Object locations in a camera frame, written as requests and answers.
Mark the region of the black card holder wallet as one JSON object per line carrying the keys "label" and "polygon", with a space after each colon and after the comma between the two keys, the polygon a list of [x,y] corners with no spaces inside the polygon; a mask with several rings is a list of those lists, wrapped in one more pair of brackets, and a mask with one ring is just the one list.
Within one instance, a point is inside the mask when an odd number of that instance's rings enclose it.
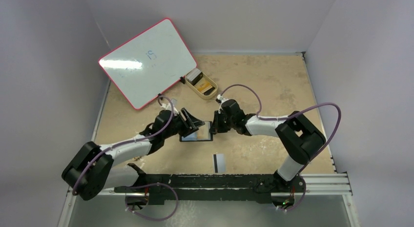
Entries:
{"label": "black card holder wallet", "polygon": [[180,142],[209,142],[213,141],[213,134],[210,133],[212,122],[205,121],[205,124],[198,128],[197,131],[189,134],[186,137],[180,137]]}

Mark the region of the grey card with magnetic stripe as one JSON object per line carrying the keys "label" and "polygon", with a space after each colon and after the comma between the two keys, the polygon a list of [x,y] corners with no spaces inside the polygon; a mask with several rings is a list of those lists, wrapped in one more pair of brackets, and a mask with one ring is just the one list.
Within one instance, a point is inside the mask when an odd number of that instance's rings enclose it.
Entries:
{"label": "grey card with magnetic stripe", "polygon": [[213,154],[213,167],[215,173],[225,173],[226,164],[224,154]]}

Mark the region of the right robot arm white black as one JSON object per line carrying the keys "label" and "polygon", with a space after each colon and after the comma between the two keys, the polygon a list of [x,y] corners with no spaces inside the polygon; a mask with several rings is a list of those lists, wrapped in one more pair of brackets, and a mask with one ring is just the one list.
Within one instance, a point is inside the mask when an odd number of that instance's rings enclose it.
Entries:
{"label": "right robot arm white black", "polygon": [[282,142],[288,155],[274,173],[274,185],[286,191],[294,177],[305,167],[326,143],[325,136],[298,111],[279,118],[246,114],[234,99],[217,100],[219,109],[214,112],[212,134],[226,133],[231,129],[245,136],[271,136]]}

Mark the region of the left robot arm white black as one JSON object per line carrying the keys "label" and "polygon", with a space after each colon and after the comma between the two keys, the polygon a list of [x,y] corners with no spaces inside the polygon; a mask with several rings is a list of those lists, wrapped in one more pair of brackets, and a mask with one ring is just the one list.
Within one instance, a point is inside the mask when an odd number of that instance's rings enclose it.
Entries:
{"label": "left robot arm white black", "polygon": [[205,125],[185,108],[162,110],[154,122],[133,138],[114,144],[86,142],[62,172],[62,179],[74,193],[87,201],[104,189],[112,167],[133,157],[150,155],[164,146],[169,137],[186,137]]}

